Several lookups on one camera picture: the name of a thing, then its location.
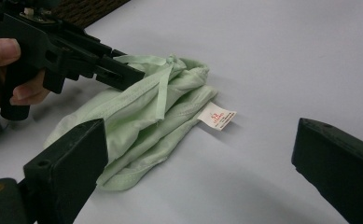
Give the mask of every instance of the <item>drawstring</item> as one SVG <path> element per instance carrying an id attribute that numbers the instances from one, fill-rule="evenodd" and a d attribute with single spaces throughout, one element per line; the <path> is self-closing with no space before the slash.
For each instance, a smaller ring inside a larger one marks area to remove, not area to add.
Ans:
<path id="1" fill-rule="evenodd" d="M 158 88 L 158 102 L 155 112 L 156 120 L 164 120 L 164 114 L 166 112 L 167 103 L 167 86 L 169 84 L 170 74 L 175 67 L 174 57 L 163 59 L 156 56 L 132 56 L 124 55 L 114 58 L 120 63 L 150 63 L 164 67 L 156 73 L 160 77 Z"/>

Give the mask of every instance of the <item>light green fabric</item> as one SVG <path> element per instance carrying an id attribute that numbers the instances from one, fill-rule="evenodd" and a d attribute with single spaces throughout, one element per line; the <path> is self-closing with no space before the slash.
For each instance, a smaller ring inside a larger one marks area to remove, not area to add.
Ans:
<path id="1" fill-rule="evenodd" d="M 199 111 L 216 95 L 206 86 L 205 64 L 170 56 L 115 58 L 146 72 L 128 90 L 105 90 L 66 116 L 44 147 L 79 123 L 102 118 L 109 163 L 98 187 L 123 190 L 134 186 L 153 166 L 167 159 L 177 143 L 195 125 Z"/>

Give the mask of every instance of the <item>black handle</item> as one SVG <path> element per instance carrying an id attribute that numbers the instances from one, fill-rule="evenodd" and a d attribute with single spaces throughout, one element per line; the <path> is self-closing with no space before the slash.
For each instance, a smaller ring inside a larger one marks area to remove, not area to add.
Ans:
<path id="1" fill-rule="evenodd" d="M 24 120 L 29 116 L 29 105 L 11 105 L 9 99 L 13 96 L 15 87 L 35 77 L 38 69 L 29 64 L 17 61 L 7 67 L 6 80 L 1 98 L 1 116 L 8 120 Z"/>

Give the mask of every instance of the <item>fabric label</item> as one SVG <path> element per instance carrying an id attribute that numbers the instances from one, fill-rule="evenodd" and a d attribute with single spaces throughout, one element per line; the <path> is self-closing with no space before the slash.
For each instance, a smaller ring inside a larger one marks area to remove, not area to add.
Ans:
<path id="1" fill-rule="evenodd" d="M 198 119 L 208 126 L 221 131 L 235 115 L 236 111 L 223 109 L 210 102 L 199 115 Z"/>

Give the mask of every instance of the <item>woven texture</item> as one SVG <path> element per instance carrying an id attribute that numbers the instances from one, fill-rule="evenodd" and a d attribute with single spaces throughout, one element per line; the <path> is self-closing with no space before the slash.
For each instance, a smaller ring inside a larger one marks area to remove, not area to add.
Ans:
<path id="1" fill-rule="evenodd" d="M 129 2 L 130 0 L 62 0 L 52 9 L 53 15 L 86 28 L 106 14 Z"/>

